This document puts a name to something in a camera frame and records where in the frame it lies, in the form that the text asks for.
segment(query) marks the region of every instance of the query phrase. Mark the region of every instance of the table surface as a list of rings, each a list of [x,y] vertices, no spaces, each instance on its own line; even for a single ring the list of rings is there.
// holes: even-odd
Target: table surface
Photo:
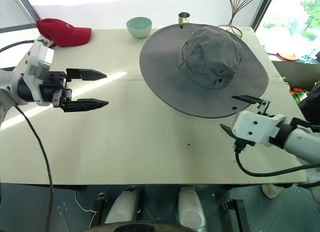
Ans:
[[[268,59],[253,30],[241,28],[243,41],[269,75],[262,98],[269,114],[303,118]],[[181,113],[149,89],[139,67],[147,38],[136,39],[125,29],[93,30],[88,44],[56,47],[51,71],[95,69],[108,78],[73,81],[73,99],[95,98],[109,105],[63,113],[59,108],[21,106],[39,134],[56,185],[94,184],[262,184],[306,181],[305,171],[274,177],[251,177],[235,161],[234,140],[220,123],[233,116],[207,119]],[[247,110],[256,112],[252,105]],[[2,183],[48,184],[39,144],[12,108],[0,131]],[[301,165],[295,156],[275,146],[247,147],[240,159],[252,172],[271,172]]]

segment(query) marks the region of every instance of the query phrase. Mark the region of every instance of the gray bucket hat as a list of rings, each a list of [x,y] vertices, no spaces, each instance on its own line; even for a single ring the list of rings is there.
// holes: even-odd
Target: gray bucket hat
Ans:
[[[155,32],[140,54],[142,76],[165,103],[188,115],[222,118],[249,106],[232,96],[260,97],[268,74],[236,35],[205,24]]]

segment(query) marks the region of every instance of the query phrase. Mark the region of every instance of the tree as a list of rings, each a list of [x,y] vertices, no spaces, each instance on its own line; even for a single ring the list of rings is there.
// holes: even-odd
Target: tree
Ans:
[[[304,28],[306,32],[309,28],[320,28],[320,0],[303,0],[301,5],[304,11],[309,15]]]

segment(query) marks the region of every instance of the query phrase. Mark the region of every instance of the floor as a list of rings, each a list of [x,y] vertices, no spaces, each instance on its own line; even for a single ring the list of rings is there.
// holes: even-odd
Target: floor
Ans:
[[[127,185],[90,185],[77,192],[79,203],[92,209],[100,192],[106,192],[110,207]],[[179,185],[144,186],[142,220],[177,222]],[[196,185],[207,219],[208,232],[239,231],[232,212],[221,213],[227,199],[243,199],[252,232],[318,232],[320,212],[311,192],[295,185],[284,189],[274,199],[261,193],[261,186],[222,189],[219,185]],[[44,231],[49,189],[33,185],[1,184],[0,231]],[[51,218],[52,232],[76,232],[88,227],[91,212],[84,212],[75,202],[73,190],[54,189]]]

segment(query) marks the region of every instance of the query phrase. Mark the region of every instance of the metal frame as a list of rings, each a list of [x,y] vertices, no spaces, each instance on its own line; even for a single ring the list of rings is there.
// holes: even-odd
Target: metal frame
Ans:
[[[28,0],[15,0],[15,2],[18,4],[18,6],[22,10],[22,12],[25,14],[25,16],[28,18],[30,23],[0,28],[0,33],[36,28],[36,21],[40,20],[39,15],[34,10],[34,8],[32,7],[32,5]]]
[[[263,17],[265,16],[265,13],[266,13],[271,1],[272,0],[262,0],[260,8],[251,23],[251,28],[253,29],[254,32],[258,29],[260,22],[262,21]]]
[[[228,210],[235,211],[236,220],[238,222],[238,227],[240,232],[251,231],[249,222],[248,222],[247,213],[246,213],[245,203],[243,199],[228,199],[225,202],[224,206]]]

